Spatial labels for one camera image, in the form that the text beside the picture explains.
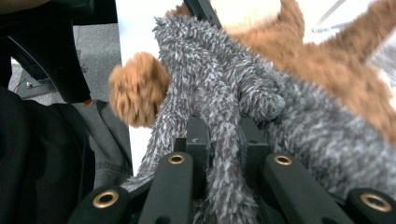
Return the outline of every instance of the brass ring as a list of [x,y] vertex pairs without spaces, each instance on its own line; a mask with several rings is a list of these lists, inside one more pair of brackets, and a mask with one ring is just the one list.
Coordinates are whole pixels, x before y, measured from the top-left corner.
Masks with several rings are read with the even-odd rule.
[[173,156],[171,156],[171,157],[168,158],[168,161],[169,161],[170,163],[174,164],[174,165],[181,164],[181,163],[183,163],[185,160],[186,160],[186,158],[185,158],[184,156],[178,155],[178,154],[173,155]]
[[[109,200],[103,201],[104,197],[109,196]],[[116,192],[114,189],[107,190],[105,192],[102,192],[101,194],[98,194],[94,199],[93,199],[93,206],[97,208],[107,208],[111,205],[113,205],[118,199],[120,195],[118,192]]]
[[[370,199],[374,199],[379,201],[381,204],[375,204],[370,202]],[[390,212],[392,210],[392,205],[385,201],[383,198],[379,197],[378,195],[372,194],[372,193],[363,193],[361,195],[361,200],[369,207],[380,211],[380,212]]]
[[291,165],[293,161],[286,156],[275,156],[274,160],[281,165]]

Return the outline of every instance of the brown fur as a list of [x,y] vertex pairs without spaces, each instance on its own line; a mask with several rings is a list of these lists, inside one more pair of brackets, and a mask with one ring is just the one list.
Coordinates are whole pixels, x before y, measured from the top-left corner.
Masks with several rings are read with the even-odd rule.
[[109,78],[109,102],[115,114],[134,127],[150,127],[170,82],[165,67],[151,54],[137,53]]
[[[304,16],[298,4],[294,0],[281,0],[281,3],[277,22],[233,38],[272,61],[276,69],[314,82],[338,97],[396,146],[396,113],[389,104],[389,89],[377,78],[375,70],[365,65],[396,25],[396,0],[373,3],[368,13],[320,45],[304,44]],[[166,16],[173,14],[190,15],[190,12],[182,5],[168,11]]]

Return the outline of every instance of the stuffed animal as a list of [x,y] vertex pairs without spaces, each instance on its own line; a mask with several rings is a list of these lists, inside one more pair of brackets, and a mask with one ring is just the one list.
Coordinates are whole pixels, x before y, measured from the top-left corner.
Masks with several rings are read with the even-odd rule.
[[275,70],[208,22],[159,18],[154,33],[162,68],[172,79],[148,150],[137,175],[122,184],[125,189],[133,191],[155,176],[175,139],[186,137],[188,117],[196,111],[210,132],[210,163],[205,197],[195,202],[195,223],[258,223],[254,192],[243,176],[242,112],[257,121],[274,152],[301,161],[329,192],[345,197],[366,187],[396,198],[396,150],[324,89]]
[[[255,2],[264,1],[248,1],[253,6],[258,4]],[[373,3],[367,13],[358,17],[335,38],[319,45],[303,42],[304,16],[298,4],[294,0],[280,1],[280,14],[278,17],[274,17],[279,12],[276,2],[278,1],[266,2],[271,6],[271,10],[267,11],[267,17],[261,16],[264,20],[263,23],[237,23],[227,19],[223,20],[221,15],[225,14],[223,13],[224,8],[232,3],[212,0],[211,4],[218,14],[222,13],[219,16],[220,22],[229,21],[230,24],[223,22],[222,26],[232,38],[238,40],[252,52],[273,62],[276,69],[316,83],[328,93],[338,97],[353,113],[364,118],[381,133],[384,139],[396,146],[396,112],[389,104],[391,98],[389,88],[377,78],[376,71],[366,65],[368,58],[396,24],[394,10],[396,1],[380,0]],[[246,1],[235,1],[233,4],[244,5]],[[251,8],[245,11],[254,14],[255,17],[260,14],[253,13],[254,10]],[[190,15],[190,12],[183,4],[176,10],[168,11],[165,15],[167,17]],[[132,126],[149,127],[155,119],[155,114],[152,111],[158,111],[158,102],[152,103],[147,101],[147,97],[140,97],[139,94],[134,95],[132,91],[128,91],[134,87],[134,83],[128,81],[128,78],[142,77],[150,74],[151,71],[163,72],[152,75],[152,77],[168,77],[169,75],[161,62],[152,63],[154,59],[151,55],[139,56],[137,54],[135,57],[140,57],[141,63],[147,61],[149,62],[147,64],[158,66],[158,68],[129,68],[133,66],[133,63],[129,63],[123,68],[118,67],[110,77],[110,103],[113,105],[115,113]],[[136,89],[143,90],[144,88],[140,86]],[[138,98],[145,98],[146,101],[136,102],[134,99]],[[156,105],[157,109],[151,109],[152,106],[145,104]],[[135,119],[145,116],[147,117],[145,120],[148,121],[146,123],[142,123],[141,119]]]

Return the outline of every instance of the gray fur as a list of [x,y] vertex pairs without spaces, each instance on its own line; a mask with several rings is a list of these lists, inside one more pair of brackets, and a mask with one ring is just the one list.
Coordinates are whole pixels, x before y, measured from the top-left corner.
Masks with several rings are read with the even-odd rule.
[[237,158],[243,112],[263,121],[275,151],[295,156],[327,190],[345,196],[351,188],[371,187],[396,196],[393,148],[322,90],[275,71],[206,22],[173,17],[157,23],[160,57],[172,81],[139,172],[124,188],[134,190],[154,177],[159,159],[186,136],[187,119],[198,111],[215,151],[195,222],[257,223],[257,204]]

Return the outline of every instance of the plush toy paw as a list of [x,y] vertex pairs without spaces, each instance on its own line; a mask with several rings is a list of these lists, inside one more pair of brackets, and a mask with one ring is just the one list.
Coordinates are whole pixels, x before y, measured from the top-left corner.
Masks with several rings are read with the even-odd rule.
[[256,122],[275,119],[285,108],[285,99],[275,94],[283,84],[265,61],[258,60],[256,72],[242,78],[239,108]]
[[170,76],[151,54],[136,53],[109,78],[109,102],[116,116],[133,127],[151,127],[166,96]]

